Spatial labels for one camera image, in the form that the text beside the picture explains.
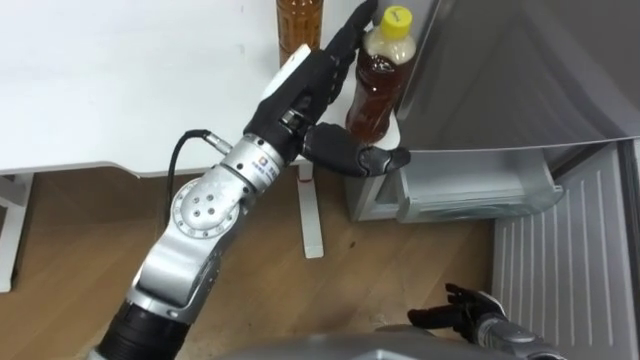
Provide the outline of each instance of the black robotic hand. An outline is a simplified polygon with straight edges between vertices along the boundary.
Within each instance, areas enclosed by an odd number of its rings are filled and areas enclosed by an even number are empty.
[[[475,343],[475,333],[481,319],[492,316],[507,320],[502,305],[491,296],[474,290],[446,284],[450,305],[426,310],[409,310],[407,316],[421,329],[453,328],[465,340]]]
[[[347,176],[378,176],[408,164],[411,156],[404,148],[386,151],[367,146],[338,125],[317,124],[340,94],[377,6],[377,0],[358,6],[324,50],[312,51],[260,103],[245,134],[264,139],[287,164],[302,155]]]

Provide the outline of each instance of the black cable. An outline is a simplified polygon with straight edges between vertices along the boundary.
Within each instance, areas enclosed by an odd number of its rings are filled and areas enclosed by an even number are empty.
[[[180,150],[182,149],[182,145],[187,142],[189,139],[195,138],[206,138],[211,135],[211,131],[209,130],[189,130],[182,135],[180,140],[176,143],[176,146],[173,148],[173,154],[171,154],[171,161],[169,162],[169,172],[167,173],[167,188],[165,192],[164,199],[164,225],[169,225],[169,218],[171,217],[171,202],[173,201],[173,179],[176,173],[176,163],[178,162],[178,155],[180,155]]]

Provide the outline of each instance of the yellow bottle cap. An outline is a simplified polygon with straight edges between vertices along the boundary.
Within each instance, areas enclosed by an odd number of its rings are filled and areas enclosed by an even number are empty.
[[[404,6],[389,6],[382,16],[380,31],[388,39],[402,39],[409,34],[413,21],[411,11]]]

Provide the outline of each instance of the plastic bottle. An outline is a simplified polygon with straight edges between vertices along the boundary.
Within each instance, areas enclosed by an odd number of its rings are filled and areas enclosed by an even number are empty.
[[[380,26],[364,36],[356,67],[358,84],[346,119],[347,130],[363,143],[379,141],[389,129],[389,116],[416,53],[409,35],[411,21],[409,9],[390,6]]]
[[[323,0],[277,0],[280,66],[300,45],[320,46]]]

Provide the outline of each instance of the refrigerator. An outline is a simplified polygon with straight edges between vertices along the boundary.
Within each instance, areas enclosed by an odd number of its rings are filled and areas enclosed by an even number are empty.
[[[419,49],[395,109],[413,158],[345,179],[352,219],[494,221],[513,321],[570,359],[639,359],[640,1],[392,4]]]

